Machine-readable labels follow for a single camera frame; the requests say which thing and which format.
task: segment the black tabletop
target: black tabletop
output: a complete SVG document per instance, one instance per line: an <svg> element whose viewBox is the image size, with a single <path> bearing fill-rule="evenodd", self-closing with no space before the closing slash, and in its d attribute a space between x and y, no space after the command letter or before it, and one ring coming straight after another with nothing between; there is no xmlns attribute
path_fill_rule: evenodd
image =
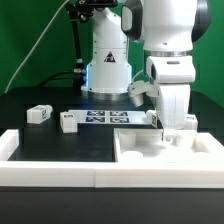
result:
<svg viewBox="0 0 224 224"><path fill-rule="evenodd" d="M40 125L27 124L26 110L36 105L51 105L51 119ZM153 109L148 97L136 108L129 99L118 102L84 98L70 88L16 88L0 97L0 128L19 129L20 146L10 160L113 162L113 130L125 125L78 124L78 133L64 134L60 112L78 110L147 111ZM224 108L205 95L192 92L189 113L199 121L199 132L209 132L224 144ZM132 125L134 128L153 128Z"/></svg>

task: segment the green backdrop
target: green backdrop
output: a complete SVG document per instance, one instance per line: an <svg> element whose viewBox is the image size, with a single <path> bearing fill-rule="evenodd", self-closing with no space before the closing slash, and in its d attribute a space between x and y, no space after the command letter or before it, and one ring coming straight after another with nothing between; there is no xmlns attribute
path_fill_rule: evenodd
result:
<svg viewBox="0 0 224 224"><path fill-rule="evenodd" d="M62 3L62 0L0 1L0 94L4 93L11 76ZM192 89L224 106L224 1L210 0L210 4L212 24L194 44L197 80L192 84ZM91 26L91 21L79 24L85 63L90 61L92 55ZM129 63L133 66L133 73L141 70L142 44L130 43ZM46 77L74 66L72 30L67 12L63 10L20 71L12 88L35 86Z"/></svg>

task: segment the cable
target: cable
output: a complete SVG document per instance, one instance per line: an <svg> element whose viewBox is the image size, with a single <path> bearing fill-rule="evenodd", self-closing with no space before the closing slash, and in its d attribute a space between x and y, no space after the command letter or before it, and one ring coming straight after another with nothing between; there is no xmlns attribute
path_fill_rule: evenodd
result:
<svg viewBox="0 0 224 224"><path fill-rule="evenodd" d="M139 71L138 73L136 73L136 74L134 75L134 77L132 78L132 82L134 82L135 79L136 79L140 74L142 74L142 73L143 73L143 70L141 70L141 71Z"/></svg>
<svg viewBox="0 0 224 224"><path fill-rule="evenodd" d="M42 81L40 84L38 84L37 87L43 87L47 82L49 82L50 80L58 77L58 76L62 76L62 75L66 75L66 74L74 74L74 71L64 71L64 72L58 72L50 77L48 77L46 80Z"/></svg>
<svg viewBox="0 0 224 224"><path fill-rule="evenodd" d="M49 79L49 80L46 80L45 83L42 86L44 86L48 82L60 81L60 80L79 80L79 78L78 77L73 77L73 78L54 78L54 79Z"/></svg>
<svg viewBox="0 0 224 224"><path fill-rule="evenodd" d="M50 22L48 23L48 25L46 26L46 28L44 29L43 33L40 35L40 37L38 38L38 40L36 41L36 43L34 44L33 48L30 50L30 52L28 53L28 55L25 57L25 59L23 60L23 62L20 64L20 66L17 68L17 70L15 71L15 73L13 74L12 78L10 79L5 93L8 92L12 82L14 81L14 79L16 78L16 76L18 75L18 73L20 72L20 70L22 69L22 67L25 65L25 63L27 62L27 60L30 58L30 56L32 55L32 53L35 51L37 45L40 43L40 41L42 40L43 36L45 35L45 33L48 31L49 27L51 26L51 24L54 22L55 18L57 17L57 15L59 14L59 12L63 9L63 7L69 2L69 0L66 0L57 10L57 12L54 14L54 16L52 17L52 19L50 20Z"/></svg>

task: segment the black table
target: black table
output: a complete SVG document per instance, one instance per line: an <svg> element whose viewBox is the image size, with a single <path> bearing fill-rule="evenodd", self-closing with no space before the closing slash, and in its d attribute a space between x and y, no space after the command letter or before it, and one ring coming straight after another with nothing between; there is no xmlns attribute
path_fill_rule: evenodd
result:
<svg viewBox="0 0 224 224"><path fill-rule="evenodd" d="M27 125L26 110L39 104L53 106L52 118L38 127ZM79 92L66 88L13 89L0 97L1 133L9 128L19 129L21 133L22 148L10 159L113 162L114 127L102 126L100 129L99 126L82 125L78 134L64 135L59 126L59 114L69 109L146 111L152 109L152 105L150 100L145 106L134 108L129 100L110 103L86 99L80 97ZM210 132L224 144L222 107L203 94L193 92L190 113L197 116L199 131ZM103 138L96 141L99 135ZM40 149L38 142L45 145L44 153L37 152L37 148ZM77 149L73 156L73 148L60 151L62 146L74 143L83 150ZM0 187L0 223L4 224L221 224L223 208L224 189Z"/></svg>

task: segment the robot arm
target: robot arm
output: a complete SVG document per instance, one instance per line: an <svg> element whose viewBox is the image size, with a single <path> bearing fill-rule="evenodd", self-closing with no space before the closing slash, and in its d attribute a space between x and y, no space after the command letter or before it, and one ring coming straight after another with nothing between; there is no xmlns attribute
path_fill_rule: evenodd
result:
<svg viewBox="0 0 224 224"><path fill-rule="evenodd" d="M129 94L138 105L141 93L151 97L164 130L186 126L189 83L195 80L192 39L199 39L209 24L207 0L128 0L123 6L122 30L144 42L144 73L150 80L131 84Z"/></svg>

